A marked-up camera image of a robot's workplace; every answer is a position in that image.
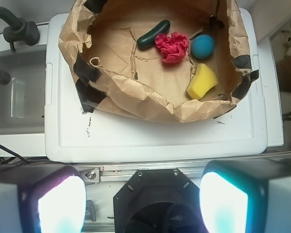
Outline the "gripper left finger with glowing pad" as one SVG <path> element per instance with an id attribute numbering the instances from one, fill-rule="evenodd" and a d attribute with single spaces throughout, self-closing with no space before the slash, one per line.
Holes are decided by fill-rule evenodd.
<path id="1" fill-rule="evenodd" d="M 0 233 L 80 233 L 85 212 L 73 166 L 0 166 Z"/>

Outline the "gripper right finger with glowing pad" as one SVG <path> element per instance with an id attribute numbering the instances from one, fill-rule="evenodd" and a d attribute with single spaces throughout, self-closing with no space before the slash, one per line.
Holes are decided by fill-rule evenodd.
<path id="1" fill-rule="evenodd" d="M 199 200 L 210 233 L 291 233 L 291 159 L 210 161 Z"/>

